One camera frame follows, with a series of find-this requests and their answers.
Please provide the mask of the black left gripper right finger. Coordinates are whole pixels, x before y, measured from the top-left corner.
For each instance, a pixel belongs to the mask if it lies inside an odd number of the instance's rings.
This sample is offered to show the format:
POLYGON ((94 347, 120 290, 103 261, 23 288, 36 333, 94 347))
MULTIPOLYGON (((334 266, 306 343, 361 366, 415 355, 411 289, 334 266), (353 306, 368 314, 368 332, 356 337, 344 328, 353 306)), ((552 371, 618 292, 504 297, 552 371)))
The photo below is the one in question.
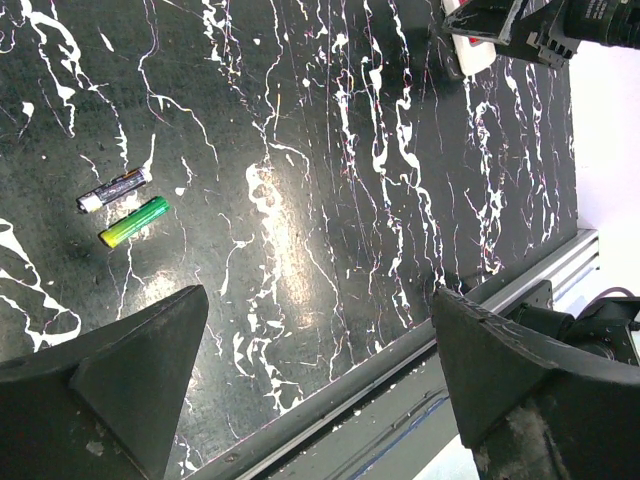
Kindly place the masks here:
POLYGON ((452 311, 478 339, 446 371, 481 478, 638 477, 637 298, 604 297, 578 316, 526 304, 501 317, 472 301, 452 311))

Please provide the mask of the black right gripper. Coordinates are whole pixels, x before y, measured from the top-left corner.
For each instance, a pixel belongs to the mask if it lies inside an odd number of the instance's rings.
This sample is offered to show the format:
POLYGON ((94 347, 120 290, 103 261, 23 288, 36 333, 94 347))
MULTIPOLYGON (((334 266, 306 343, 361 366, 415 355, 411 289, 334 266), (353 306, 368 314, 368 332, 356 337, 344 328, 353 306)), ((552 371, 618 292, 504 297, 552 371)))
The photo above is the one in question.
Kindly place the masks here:
POLYGON ((443 28, 499 45, 511 38, 510 57, 561 69, 581 42, 639 48, 637 1, 551 1, 520 19, 517 0, 471 0, 447 14, 443 28))

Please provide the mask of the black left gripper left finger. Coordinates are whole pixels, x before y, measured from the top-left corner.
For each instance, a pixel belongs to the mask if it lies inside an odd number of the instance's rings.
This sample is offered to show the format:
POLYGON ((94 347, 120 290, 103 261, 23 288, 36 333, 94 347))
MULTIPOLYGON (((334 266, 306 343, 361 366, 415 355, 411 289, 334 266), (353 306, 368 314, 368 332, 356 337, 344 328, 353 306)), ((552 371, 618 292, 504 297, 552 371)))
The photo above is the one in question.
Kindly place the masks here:
POLYGON ((1 365, 4 479, 161 479, 208 317, 192 285, 1 365))

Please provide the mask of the white remote control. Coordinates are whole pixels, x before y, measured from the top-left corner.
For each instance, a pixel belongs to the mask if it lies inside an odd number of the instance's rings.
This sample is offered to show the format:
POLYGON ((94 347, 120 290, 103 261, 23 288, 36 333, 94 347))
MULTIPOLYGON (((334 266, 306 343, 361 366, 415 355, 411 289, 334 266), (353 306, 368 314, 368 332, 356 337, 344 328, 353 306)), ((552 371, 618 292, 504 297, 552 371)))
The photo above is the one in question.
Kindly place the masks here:
POLYGON ((456 56, 465 77, 476 75, 490 68, 497 58, 492 43, 474 37, 452 34, 456 56))

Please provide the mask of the green yellow AAA battery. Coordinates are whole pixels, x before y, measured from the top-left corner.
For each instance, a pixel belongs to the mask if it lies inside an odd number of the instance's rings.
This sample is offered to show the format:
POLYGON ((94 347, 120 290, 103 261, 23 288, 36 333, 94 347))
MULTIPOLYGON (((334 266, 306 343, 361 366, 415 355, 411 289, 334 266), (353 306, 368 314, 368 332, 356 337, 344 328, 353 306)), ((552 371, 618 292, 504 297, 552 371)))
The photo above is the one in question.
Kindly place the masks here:
POLYGON ((113 249, 170 210, 170 204, 156 196, 98 234, 99 240, 113 249))

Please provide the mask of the black AAA battery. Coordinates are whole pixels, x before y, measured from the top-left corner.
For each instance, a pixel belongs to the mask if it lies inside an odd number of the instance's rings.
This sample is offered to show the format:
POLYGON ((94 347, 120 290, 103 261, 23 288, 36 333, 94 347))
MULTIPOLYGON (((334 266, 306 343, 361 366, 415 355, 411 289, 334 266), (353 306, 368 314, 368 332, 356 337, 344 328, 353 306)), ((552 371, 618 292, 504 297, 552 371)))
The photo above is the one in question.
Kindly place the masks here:
POLYGON ((137 168, 78 197, 77 208, 84 214, 93 213, 151 181, 148 169, 137 168))

